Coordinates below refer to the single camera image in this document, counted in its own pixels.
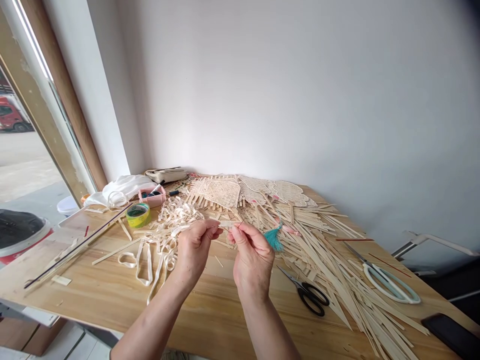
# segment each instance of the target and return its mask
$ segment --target teal tassel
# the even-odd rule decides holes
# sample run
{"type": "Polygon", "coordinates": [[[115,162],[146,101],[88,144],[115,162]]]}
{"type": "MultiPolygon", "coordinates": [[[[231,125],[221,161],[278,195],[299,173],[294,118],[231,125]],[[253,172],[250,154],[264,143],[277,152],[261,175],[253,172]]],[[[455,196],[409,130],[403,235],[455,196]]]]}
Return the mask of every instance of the teal tassel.
{"type": "Polygon", "coordinates": [[[274,228],[273,230],[267,231],[263,235],[265,236],[265,239],[268,241],[270,246],[275,250],[276,252],[282,252],[284,250],[284,246],[280,242],[280,240],[277,238],[277,233],[279,230],[282,228],[282,222],[280,221],[280,226],[277,228],[274,228]]]}

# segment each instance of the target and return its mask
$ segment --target black smartphone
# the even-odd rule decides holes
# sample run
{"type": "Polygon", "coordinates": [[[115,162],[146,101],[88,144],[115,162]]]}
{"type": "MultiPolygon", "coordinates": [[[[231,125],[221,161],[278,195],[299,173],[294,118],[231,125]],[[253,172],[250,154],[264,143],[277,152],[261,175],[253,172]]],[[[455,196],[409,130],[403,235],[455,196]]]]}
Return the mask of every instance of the black smartphone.
{"type": "Polygon", "coordinates": [[[421,323],[463,360],[480,359],[480,339],[451,317],[438,313],[421,323]]]}

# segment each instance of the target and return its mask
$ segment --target pink box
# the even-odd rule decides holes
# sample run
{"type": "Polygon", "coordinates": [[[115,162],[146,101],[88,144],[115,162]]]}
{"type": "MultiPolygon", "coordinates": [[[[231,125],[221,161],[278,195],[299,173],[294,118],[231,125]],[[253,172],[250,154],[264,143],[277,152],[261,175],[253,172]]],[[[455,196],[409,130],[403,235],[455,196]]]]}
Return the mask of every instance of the pink box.
{"type": "Polygon", "coordinates": [[[160,192],[160,195],[155,195],[155,196],[150,196],[150,197],[144,197],[142,198],[142,193],[146,193],[147,195],[150,194],[153,190],[155,189],[155,186],[151,187],[146,187],[138,190],[138,198],[140,199],[140,202],[144,204],[148,204],[149,207],[155,208],[157,206],[162,205],[165,200],[167,199],[167,193],[165,192],[165,189],[163,186],[160,186],[157,191],[160,192]]]}

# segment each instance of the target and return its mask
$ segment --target wooden table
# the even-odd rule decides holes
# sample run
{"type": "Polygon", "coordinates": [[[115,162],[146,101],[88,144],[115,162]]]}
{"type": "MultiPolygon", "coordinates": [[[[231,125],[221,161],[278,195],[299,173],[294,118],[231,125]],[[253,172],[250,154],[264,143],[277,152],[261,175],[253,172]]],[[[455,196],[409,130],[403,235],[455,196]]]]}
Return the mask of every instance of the wooden table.
{"type": "MultiPolygon", "coordinates": [[[[315,201],[324,201],[309,187],[303,186],[303,189],[315,201]]],[[[153,209],[152,218],[156,215],[157,211],[153,209]]],[[[59,275],[72,280],[68,286],[48,280],[34,290],[23,289],[25,282],[39,275],[68,246],[68,242],[77,237],[82,238],[87,226],[91,233],[112,216],[110,212],[98,214],[81,210],[65,220],[59,231],[0,271],[0,298],[98,328],[126,332],[145,308],[150,287],[142,286],[135,279],[136,270],[120,265],[117,256],[92,265],[92,261],[129,241],[118,224],[113,225],[90,249],[59,272],[59,275]]],[[[362,231],[347,217],[340,220],[354,230],[362,231]]],[[[421,304],[399,304],[384,297],[402,313],[419,321],[440,312],[471,332],[480,334],[477,324],[374,241],[351,244],[361,254],[375,255],[410,276],[395,272],[396,276],[420,295],[421,304]]],[[[342,254],[357,260],[341,243],[337,243],[336,248],[342,254]]],[[[138,244],[132,245],[129,251],[136,253],[137,249],[138,244]]],[[[209,255],[203,275],[183,304],[168,346],[209,359],[254,358],[254,349],[233,280],[236,251],[213,242],[209,255]],[[214,256],[220,259],[223,267],[214,256]]],[[[366,257],[374,264],[386,266],[371,256],[366,257]]],[[[374,358],[366,336],[358,331],[353,321],[350,323],[354,331],[350,331],[329,308],[325,309],[325,317],[314,316],[300,301],[295,286],[276,266],[271,276],[270,297],[303,358],[374,358]]],[[[420,359],[457,358],[435,336],[423,335],[408,325],[405,327],[405,335],[415,345],[413,352],[420,359]]]]}

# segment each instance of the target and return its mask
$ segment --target tape roll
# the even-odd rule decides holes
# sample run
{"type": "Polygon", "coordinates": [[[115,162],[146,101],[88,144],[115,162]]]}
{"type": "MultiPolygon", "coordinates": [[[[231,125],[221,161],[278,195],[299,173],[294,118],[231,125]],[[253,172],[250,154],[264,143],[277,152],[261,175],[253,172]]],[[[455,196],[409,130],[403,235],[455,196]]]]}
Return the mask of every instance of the tape roll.
{"type": "Polygon", "coordinates": [[[131,228],[143,228],[152,219],[150,206],[143,202],[133,205],[126,211],[126,219],[131,228]]]}

